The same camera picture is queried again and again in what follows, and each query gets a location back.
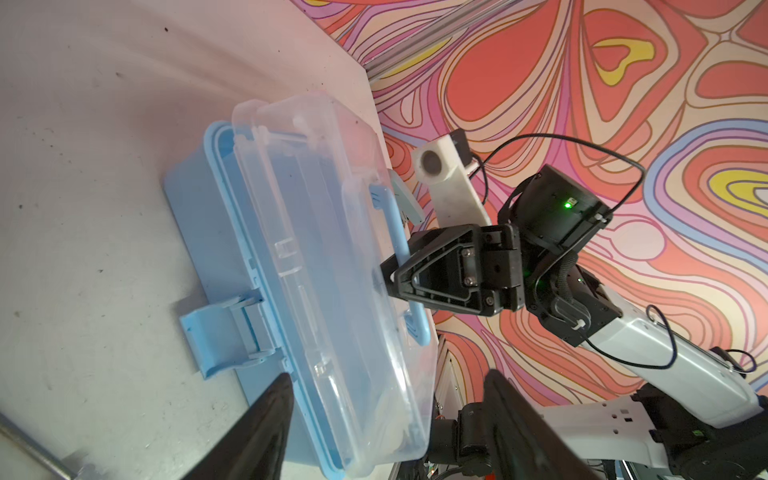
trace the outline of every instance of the swirl pattern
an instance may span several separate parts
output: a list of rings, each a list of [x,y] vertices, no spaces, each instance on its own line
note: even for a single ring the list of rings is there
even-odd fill
[[[387,25],[405,25],[421,15],[411,8],[437,12],[461,4],[295,1],[323,3],[317,8],[328,15],[318,17],[321,25],[330,12],[347,15],[361,6],[386,10]],[[521,0],[455,32],[372,85],[393,168],[428,213],[419,228],[437,223],[409,152],[457,127],[481,157],[511,136],[536,131],[631,156],[648,168],[647,181],[582,251],[580,263],[633,303],[658,305],[697,345],[751,351],[759,368],[748,380],[768,394],[765,25],[768,2],[760,0]],[[352,34],[341,41],[337,30],[326,30],[362,63],[371,58],[360,45],[372,34],[348,44]],[[609,204],[637,178],[626,164],[581,146],[515,142],[488,166],[491,218],[542,164]],[[473,182],[482,192],[482,175]],[[565,345],[525,311],[487,319],[437,312],[435,321],[461,367],[468,401],[482,398],[490,368],[543,406],[609,399],[642,383],[599,355]]]

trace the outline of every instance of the blue plastic box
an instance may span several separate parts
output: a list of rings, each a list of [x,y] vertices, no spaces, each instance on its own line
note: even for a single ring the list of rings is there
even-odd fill
[[[210,302],[181,318],[200,371],[237,368],[249,403],[290,373],[286,459],[327,478],[429,441],[437,341],[386,294],[370,189],[388,185],[375,133],[324,94],[238,105],[164,181]]]

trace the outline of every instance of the circular hole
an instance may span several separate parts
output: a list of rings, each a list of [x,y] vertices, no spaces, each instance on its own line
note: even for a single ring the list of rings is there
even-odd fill
[[[422,167],[430,175],[440,175],[442,171],[442,162],[440,156],[431,150],[427,150],[422,155]]]

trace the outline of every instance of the clear plastic lid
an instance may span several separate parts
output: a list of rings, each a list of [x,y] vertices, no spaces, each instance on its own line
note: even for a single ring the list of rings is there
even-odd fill
[[[270,288],[282,290],[296,325],[289,355],[316,390],[311,408],[327,425],[320,435],[331,457],[350,477],[421,457],[437,341],[434,331],[426,347],[408,336],[407,304],[384,287],[374,225],[386,232],[386,224],[369,185],[389,177],[376,134],[320,93],[240,104],[232,124],[279,277]]]

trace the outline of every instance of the blue latch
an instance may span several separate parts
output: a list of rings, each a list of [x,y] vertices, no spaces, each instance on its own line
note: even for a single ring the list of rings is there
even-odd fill
[[[261,363],[280,346],[267,327],[263,302],[261,292],[251,290],[180,318],[204,378]]]

